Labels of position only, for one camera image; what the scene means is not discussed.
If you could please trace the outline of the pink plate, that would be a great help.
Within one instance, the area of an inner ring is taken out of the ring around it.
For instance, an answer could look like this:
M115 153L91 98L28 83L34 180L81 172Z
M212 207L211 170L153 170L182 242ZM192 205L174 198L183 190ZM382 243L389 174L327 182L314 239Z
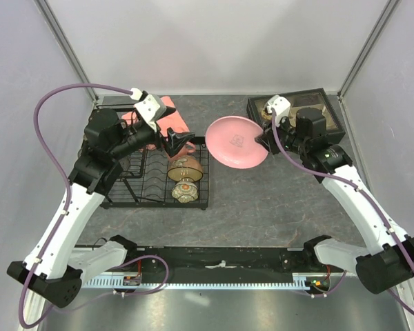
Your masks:
M256 138L263 133L254 121L240 116L221 117L206 130L206 147L218 162L235 169L249 169L261 164L268 151Z

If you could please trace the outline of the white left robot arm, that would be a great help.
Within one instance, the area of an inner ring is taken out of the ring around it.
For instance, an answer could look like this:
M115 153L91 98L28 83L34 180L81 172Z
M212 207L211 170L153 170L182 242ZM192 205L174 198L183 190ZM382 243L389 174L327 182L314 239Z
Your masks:
M162 129L159 121L175 113L172 106L134 106L136 122L126 123L116 110L94 111L84 128L86 140L72 172L65 176L63 201L38 244L23 261L13 261L7 273L57 308L72 303L81 287L112 268L130 271L137 265L134 243L119 235L79 258L71 256L85 225L124 172L123 159L149 145L175 156L194 137Z

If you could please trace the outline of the black compartment display box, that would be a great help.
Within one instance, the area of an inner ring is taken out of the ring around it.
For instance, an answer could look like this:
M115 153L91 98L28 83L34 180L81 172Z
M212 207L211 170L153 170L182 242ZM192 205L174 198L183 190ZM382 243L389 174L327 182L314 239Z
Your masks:
M322 112L326 119L326 131L331 143L338 144L345 136L340 120L323 88L279 93L279 96L284 97L290 103L288 118L293 127L295 127L296 113L299 110L302 108L316 108ZM272 95L248 98L246 106L248 118L261 127L265 127L271 120L271 116L264 111L265 103L271 97Z

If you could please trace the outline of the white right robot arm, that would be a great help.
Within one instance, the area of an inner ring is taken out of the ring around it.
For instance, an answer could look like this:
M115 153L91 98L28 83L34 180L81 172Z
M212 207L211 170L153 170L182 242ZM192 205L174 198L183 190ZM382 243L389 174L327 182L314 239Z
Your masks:
M328 140L326 118L317 108L302 108L290 124L287 106L265 105L271 123L256 142L284 156L299 155L298 168L314 175L339 202L364 240L358 247L322 235L307 241L302 263L318 271L332 265L357 275L373 294L414 278L414 237L379 205L361 180L351 158Z

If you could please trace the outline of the pink ceramic mug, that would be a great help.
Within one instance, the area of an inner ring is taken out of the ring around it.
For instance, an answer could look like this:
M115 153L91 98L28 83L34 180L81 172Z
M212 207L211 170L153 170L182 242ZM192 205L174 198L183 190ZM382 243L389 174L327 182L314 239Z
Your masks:
M181 157L184 157L188 154L192 154L196 151L196 146L191 143L191 142L187 142L184 147L173 157L170 157L169 155L167 155L167 159L169 160L169 162L173 162L175 160L178 160Z

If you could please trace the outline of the brown floral bowl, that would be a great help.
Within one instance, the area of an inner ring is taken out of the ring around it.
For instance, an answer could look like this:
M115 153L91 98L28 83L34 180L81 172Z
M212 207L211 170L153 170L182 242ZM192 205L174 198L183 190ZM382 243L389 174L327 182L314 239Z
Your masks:
M196 158L185 155L169 163L167 176L179 182L185 179L196 182L202 179L204 171Z

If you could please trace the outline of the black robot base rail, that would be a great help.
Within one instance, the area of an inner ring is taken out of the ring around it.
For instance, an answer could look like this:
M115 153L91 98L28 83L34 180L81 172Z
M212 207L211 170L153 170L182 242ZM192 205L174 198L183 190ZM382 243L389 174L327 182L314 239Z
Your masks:
M160 283L166 275L161 257L168 264L167 284L256 284L286 283L293 274L341 272L335 266L310 260L301 248L281 247L190 247L139 246L128 253L126 261L152 255L113 271L137 272L141 268L144 283Z

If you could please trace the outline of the small white patterned bowl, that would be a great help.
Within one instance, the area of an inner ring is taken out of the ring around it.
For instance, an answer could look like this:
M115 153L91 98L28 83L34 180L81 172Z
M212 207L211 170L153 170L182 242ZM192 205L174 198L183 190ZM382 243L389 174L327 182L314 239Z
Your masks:
M178 182L172 189L172 197L180 203L189 203L198 199L198 188L193 182Z

